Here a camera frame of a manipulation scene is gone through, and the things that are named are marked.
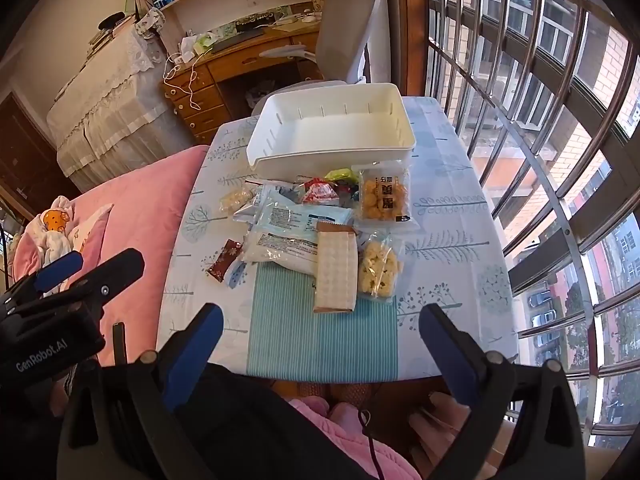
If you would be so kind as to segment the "metal window grille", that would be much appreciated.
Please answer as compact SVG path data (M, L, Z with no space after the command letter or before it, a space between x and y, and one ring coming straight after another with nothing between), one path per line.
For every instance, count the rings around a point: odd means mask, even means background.
M639 49L604 0L426 0L425 90L490 201L518 359L560 361L586 442L639 422Z

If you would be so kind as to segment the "red snack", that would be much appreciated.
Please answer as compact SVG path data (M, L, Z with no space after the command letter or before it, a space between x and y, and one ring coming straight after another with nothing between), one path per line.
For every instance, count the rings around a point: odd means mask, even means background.
M321 178L313 178L303 184L302 203L308 205L338 206L340 196L333 184Z

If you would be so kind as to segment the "white plastic storage bin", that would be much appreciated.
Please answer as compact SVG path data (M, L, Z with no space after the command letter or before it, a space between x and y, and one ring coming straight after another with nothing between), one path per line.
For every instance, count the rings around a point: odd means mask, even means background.
M394 84L339 84L270 96L246 147L259 177L293 180L403 160L416 136Z

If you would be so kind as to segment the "wooden desk with drawers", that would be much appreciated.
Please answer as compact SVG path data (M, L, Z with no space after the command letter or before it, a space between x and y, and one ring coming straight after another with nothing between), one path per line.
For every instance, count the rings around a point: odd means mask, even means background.
M299 44L314 52L320 25L268 27L232 46L204 54L160 84L174 114L197 144L209 144L226 122L250 116L261 98L290 84L322 77L303 58L260 58L259 53Z

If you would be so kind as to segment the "green candy pack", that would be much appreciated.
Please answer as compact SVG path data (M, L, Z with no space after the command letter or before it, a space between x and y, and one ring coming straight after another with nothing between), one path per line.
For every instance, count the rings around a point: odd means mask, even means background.
M357 185L358 177L350 168L340 168L329 171L324 177L327 180L338 185Z

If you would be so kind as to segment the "grey office chair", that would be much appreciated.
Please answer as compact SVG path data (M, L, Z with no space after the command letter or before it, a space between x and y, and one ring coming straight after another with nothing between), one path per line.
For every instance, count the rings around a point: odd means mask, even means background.
M329 86L364 81L361 61L380 0L324 0L314 52L299 44L259 53L260 58L303 58L317 65Z

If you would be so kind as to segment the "dark red small candy pack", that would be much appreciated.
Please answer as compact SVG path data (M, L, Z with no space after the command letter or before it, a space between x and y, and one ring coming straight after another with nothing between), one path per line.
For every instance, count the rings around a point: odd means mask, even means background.
M214 263L207 269L207 274L219 283L231 280L235 269L242 263L243 243L227 240Z

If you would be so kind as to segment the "orange puff snack bag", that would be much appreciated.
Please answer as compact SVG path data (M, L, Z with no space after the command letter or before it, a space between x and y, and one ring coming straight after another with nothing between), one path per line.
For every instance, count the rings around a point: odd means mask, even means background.
M383 160L352 166L358 178L356 225L363 230L414 232L419 223L411 211L409 165Z

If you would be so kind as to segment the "rice cracker clear bag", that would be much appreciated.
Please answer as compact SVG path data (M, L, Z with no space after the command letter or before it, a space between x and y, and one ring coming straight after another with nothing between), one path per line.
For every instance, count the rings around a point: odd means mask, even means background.
M390 232L374 231L359 251L358 292L372 300L389 302L395 297L404 268L405 244Z

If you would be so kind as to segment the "pink bed blanket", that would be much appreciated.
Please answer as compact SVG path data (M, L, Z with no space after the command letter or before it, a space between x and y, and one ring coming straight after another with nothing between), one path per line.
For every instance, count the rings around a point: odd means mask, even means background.
M103 222L102 263L126 248L142 253L144 272L105 307L101 332L103 365L114 363L112 326L123 322L129 361L155 347L160 304L169 261L194 182L207 153L197 145L149 166L128 172L74 199L75 216L84 222L102 206L113 208Z

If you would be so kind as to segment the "lace covered cabinet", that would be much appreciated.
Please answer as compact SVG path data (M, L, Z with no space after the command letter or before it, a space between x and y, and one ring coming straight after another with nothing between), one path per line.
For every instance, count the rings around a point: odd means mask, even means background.
M195 144L160 92L165 62L158 41L128 26L58 92L48 135L80 192Z

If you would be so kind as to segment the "tree pattern tablecloth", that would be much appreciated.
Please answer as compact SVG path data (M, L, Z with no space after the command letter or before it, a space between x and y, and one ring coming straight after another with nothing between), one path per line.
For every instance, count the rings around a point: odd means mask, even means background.
M439 105L405 99L416 135L411 156L411 206L419 229L405 236L404 268L396 288L398 378L437 374L419 334L419 314L438 304L459 330L486 350L518 352L512 292L491 209L471 162ZM250 174L246 147L255 118L228 122L217 132L186 204L169 263L157 339L186 327L203 304L224 312L224 332L212 361L246 372L257 266L231 284L207 274L227 240L240 240L243 223L224 217L219 201Z

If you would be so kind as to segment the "cartoon baby clothes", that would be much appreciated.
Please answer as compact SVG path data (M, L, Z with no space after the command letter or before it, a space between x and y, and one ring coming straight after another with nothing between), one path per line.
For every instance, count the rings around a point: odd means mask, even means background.
M15 275L22 278L55 262L69 252L79 252L82 267L64 285L93 270L100 261L104 233L113 204L99 208L79 220L74 204L59 195L51 206L32 219L18 243L14 260Z

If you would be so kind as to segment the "brown paper biscuit pack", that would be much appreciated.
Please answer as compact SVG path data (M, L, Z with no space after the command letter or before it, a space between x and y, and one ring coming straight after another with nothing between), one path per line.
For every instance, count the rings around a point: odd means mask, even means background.
M353 228L318 223L318 260L314 313L349 313L358 294L358 246Z

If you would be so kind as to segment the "small pale cracker bag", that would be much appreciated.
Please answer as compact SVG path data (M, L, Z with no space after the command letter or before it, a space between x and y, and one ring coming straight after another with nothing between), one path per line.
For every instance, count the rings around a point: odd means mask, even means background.
M232 216L249 203L255 195L254 188L243 184L239 188L222 196L219 201L219 211L226 216Z

